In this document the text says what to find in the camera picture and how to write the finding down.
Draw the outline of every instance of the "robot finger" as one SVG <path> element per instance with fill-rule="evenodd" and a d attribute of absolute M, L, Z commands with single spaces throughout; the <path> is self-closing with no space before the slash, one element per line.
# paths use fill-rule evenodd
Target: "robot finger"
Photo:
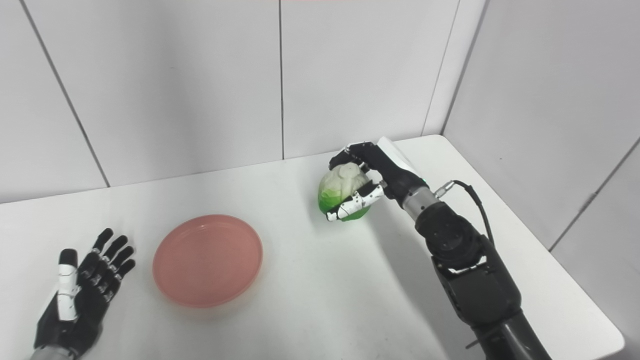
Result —
<path fill-rule="evenodd" d="M 113 240 L 113 243 L 111 243 L 107 251 L 104 252 L 104 255 L 100 258 L 92 273 L 91 282 L 94 286 L 97 286 L 100 283 L 102 276 L 109 267 L 109 263 L 115 254 L 127 244 L 127 241 L 127 237 L 125 235 L 121 235 L 116 240 Z"/>
<path fill-rule="evenodd" d="M 122 266 L 116 272 L 116 275 L 114 276 L 113 280 L 111 281 L 111 284 L 109 285 L 108 288 L 106 288 L 104 294 L 102 294 L 106 302 L 110 302 L 111 300 L 113 300 L 113 297 L 118 293 L 118 290 L 120 289 L 122 279 L 135 266 L 136 266 L 136 261 L 133 259 L 129 259 L 125 261 L 124 264 L 122 264 Z"/>
<path fill-rule="evenodd" d="M 362 160 L 356 158 L 347 152 L 346 147 L 342 151 L 338 153 L 338 155 L 334 156 L 329 160 L 329 170 L 333 170 L 338 165 L 344 165 L 346 163 L 354 163 L 358 166 L 362 164 Z"/>
<path fill-rule="evenodd" d="M 133 255 L 133 248 L 130 246 L 127 246 L 126 248 L 122 249 L 118 253 L 115 259 L 113 259 L 113 261 L 107 267 L 107 270 L 104 272 L 104 275 L 102 276 L 102 280 L 97 285 L 98 290 L 100 290 L 101 293 L 104 293 L 106 289 L 109 287 L 109 285 L 111 284 L 111 281 L 113 281 L 113 279 L 115 278 L 115 275 L 118 269 L 122 266 L 122 263 L 124 263 L 124 261 L 126 259 L 129 259 L 129 257 L 131 257 L 132 255 Z"/>
<path fill-rule="evenodd" d="M 347 197 L 340 204 L 327 211 L 327 220 L 336 221 L 338 219 L 343 219 L 366 208 L 367 206 L 370 206 L 384 196 L 384 186 L 385 183 L 383 181 L 378 184 L 374 184 L 373 181 L 369 181 L 356 190 L 352 196 Z"/>
<path fill-rule="evenodd" d="M 83 277 L 87 279 L 91 277 L 91 275 L 95 271 L 95 267 L 98 264 L 98 261 L 100 260 L 100 253 L 104 248 L 104 244 L 106 244 L 112 236 L 113 230 L 111 230 L 110 228 L 106 228 L 100 233 L 100 235 L 98 235 L 98 239 L 93 244 L 91 251 L 89 252 L 89 254 L 87 254 L 87 256 L 80 264 L 80 267 L 78 268 L 78 271 Z"/>
<path fill-rule="evenodd" d="M 77 285 L 78 254 L 75 249 L 64 249 L 58 261 L 58 318 L 69 322 L 77 319 L 74 299 L 78 291 Z"/>

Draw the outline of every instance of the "pink plate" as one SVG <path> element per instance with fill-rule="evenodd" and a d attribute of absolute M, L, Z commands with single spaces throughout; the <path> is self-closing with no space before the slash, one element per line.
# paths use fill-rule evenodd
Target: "pink plate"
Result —
<path fill-rule="evenodd" d="M 154 257 L 154 280 L 170 300 L 211 307 L 242 294 L 262 264 L 262 243 L 249 224 L 227 215 L 193 218 L 167 235 Z"/>

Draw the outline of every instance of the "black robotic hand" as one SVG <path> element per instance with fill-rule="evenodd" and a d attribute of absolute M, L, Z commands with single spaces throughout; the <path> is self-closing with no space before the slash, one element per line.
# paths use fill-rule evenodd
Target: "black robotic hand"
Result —
<path fill-rule="evenodd" d="M 75 360 L 95 343 L 109 303 L 136 264 L 124 235 L 102 254 L 112 235 L 111 229 L 105 229 L 80 266 L 76 250 L 60 253 L 58 291 L 38 321 L 32 359 Z"/>

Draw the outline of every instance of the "connector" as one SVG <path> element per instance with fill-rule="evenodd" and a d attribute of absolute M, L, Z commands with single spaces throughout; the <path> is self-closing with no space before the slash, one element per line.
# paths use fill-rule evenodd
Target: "connector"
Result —
<path fill-rule="evenodd" d="M 447 181 L 444 185 L 442 185 L 438 190 L 436 190 L 433 195 L 436 199 L 439 199 L 444 196 L 456 183 L 453 180 Z"/>

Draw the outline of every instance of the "robotic arm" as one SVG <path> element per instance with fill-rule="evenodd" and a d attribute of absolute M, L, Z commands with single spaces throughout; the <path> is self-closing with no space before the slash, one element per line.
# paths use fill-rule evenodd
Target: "robotic arm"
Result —
<path fill-rule="evenodd" d="M 383 180 L 372 181 L 327 212 L 329 221 L 344 218 L 386 195 L 415 221 L 426 241 L 433 267 L 458 317 L 476 334 L 489 360 L 551 360 L 520 308 L 521 296 L 489 238 L 480 234 L 439 198 L 455 183 L 480 205 L 471 186 L 450 181 L 433 193 L 426 182 L 397 154 L 386 139 L 346 146 L 329 162 L 329 169 L 356 163 L 364 172 L 377 170 Z"/>

